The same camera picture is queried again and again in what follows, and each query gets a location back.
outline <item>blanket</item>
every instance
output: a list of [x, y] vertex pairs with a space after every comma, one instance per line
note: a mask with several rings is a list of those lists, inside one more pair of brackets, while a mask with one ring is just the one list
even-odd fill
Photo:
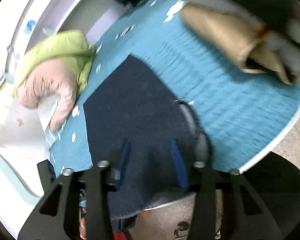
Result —
[[[164, 22], [177, 2], [148, 0], [127, 12], [95, 45], [101, 49], [78, 98], [79, 114], [68, 118], [60, 140], [50, 150], [56, 173], [63, 167], [75, 171], [91, 167], [83, 104], [130, 54], [145, 62], [177, 98], [192, 104], [211, 140], [212, 166], [217, 170], [230, 171], [247, 163], [298, 111], [300, 84], [286, 85], [267, 73], [242, 73], [215, 46], [188, 29], [178, 12]], [[130, 217], [182, 196], [174, 193], [167, 185], [138, 208], [126, 205], [116, 210], [109, 203], [111, 217]]]
[[90, 46], [85, 35], [77, 30], [52, 35], [29, 50], [21, 59], [15, 74], [15, 86], [19, 87], [32, 70], [51, 58], [59, 58], [75, 76], [78, 91], [85, 89], [91, 69], [95, 49]]

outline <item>teal fabric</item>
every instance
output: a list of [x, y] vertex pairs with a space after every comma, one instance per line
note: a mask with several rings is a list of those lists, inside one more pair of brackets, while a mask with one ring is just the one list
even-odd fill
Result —
[[10, 73], [5, 73], [4, 75], [5, 80], [9, 83], [9, 84], [13, 84], [14, 83], [14, 75], [10, 74]]
[[35, 207], [35, 205], [40, 200], [39, 197], [31, 194], [26, 187], [22, 184], [18, 176], [15, 174], [13, 169], [9, 166], [9, 164], [0, 156], [0, 170], [2, 173], [6, 176], [8, 181], [11, 183], [11, 185], [15, 188], [15, 190], [18, 192], [20, 197], [30, 204], [31, 206]]
[[[177, 98], [194, 102], [212, 142], [213, 168], [220, 171], [239, 168], [253, 158], [298, 110], [300, 84], [289, 86], [268, 74], [242, 73], [211, 43], [185, 27], [178, 13], [163, 23], [177, 0], [156, 0], [150, 6], [153, 1], [118, 20], [96, 44], [102, 47], [77, 102], [80, 115], [69, 117], [50, 151], [56, 173], [62, 166], [78, 171], [92, 165], [82, 105], [129, 54], [144, 61]], [[115, 39], [132, 25], [125, 36]]]

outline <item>dark blue towel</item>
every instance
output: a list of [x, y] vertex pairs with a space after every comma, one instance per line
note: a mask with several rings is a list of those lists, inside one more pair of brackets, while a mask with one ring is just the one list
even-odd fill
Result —
[[191, 137], [177, 98], [141, 60], [128, 58], [84, 103], [92, 163], [109, 158], [127, 137], [131, 152], [111, 217], [142, 210], [154, 194], [178, 187], [170, 144]]

